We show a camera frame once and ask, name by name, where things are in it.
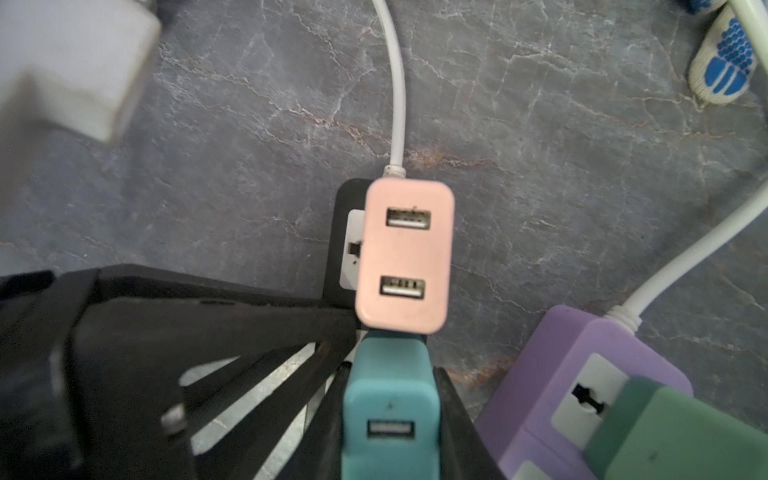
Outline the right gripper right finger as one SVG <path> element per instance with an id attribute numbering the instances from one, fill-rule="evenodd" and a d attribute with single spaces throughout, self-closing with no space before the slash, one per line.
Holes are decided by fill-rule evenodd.
<path id="1" fill-rule="evenodd" d="M 440 397 L 440 478 L 504 480 L 505 476 L 483 444 L 448 373 L 433 369 Z"/>

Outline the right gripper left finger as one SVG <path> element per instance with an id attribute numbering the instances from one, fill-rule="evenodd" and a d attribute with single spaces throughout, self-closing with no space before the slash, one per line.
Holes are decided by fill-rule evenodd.
<path id="1" fill-rule="evenodd" d="M 250 479 L 356 341 L 348 309 L 140 265 L 1 280 L 5 479 Z"/>

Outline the teal usb charger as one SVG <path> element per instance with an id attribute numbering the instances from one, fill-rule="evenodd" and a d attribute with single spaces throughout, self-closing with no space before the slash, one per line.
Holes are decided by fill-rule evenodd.
<path id="1" fill-rule="evenodd" d="M 440 398 L 420 335 L 370 330 L 343 396 L 343 479 L 438 479 Z"/>

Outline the pink usb charger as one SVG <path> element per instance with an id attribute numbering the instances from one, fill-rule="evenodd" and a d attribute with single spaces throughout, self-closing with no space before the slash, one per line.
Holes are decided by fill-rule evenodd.
<path id="1" fill-rule="evenodd" d="M 370 329 L 429 335 L 447 319 L 455 197 L 439 181 L 367 190 L 355 311 Z"/>

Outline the black power strip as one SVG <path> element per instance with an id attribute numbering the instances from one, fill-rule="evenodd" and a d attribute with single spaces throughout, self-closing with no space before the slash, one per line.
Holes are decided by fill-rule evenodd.
<path id="1" fill-rule="evenodd" d="M 360 266 L 365 197 L 372 180 L 351 179 L 337 191 L 322 299 L 353 309 Z"/>

